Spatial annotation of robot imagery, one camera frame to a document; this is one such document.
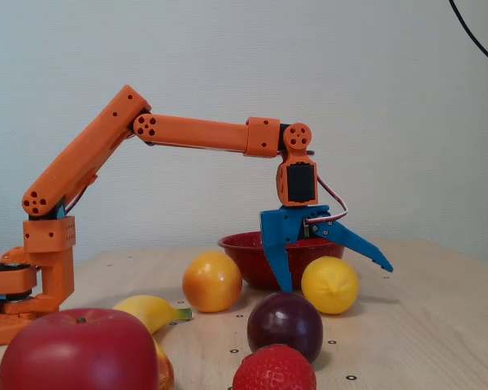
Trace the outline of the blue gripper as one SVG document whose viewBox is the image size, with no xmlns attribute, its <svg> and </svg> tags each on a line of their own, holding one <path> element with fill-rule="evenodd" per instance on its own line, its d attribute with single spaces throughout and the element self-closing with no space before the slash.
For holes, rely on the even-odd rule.
<svg viewBox="0 0 488 390">
<path fill-rule="evenodd" d="M 276 278 L 280 290 L 293 292 L 288 254 L 285 245 L 295 244 L 313 236 L 311 230 L 327 241 L 344 246 L 358 254 L 370 258 L 381 269 L 392 272 L 393 266 L 378 247 L 339 223 L 338 221 L 307 219 L 329 216 L 329 206 L 281 206 L 276 210 L 260 213 L 261 240 L 268 264 Z"/>
</svg>

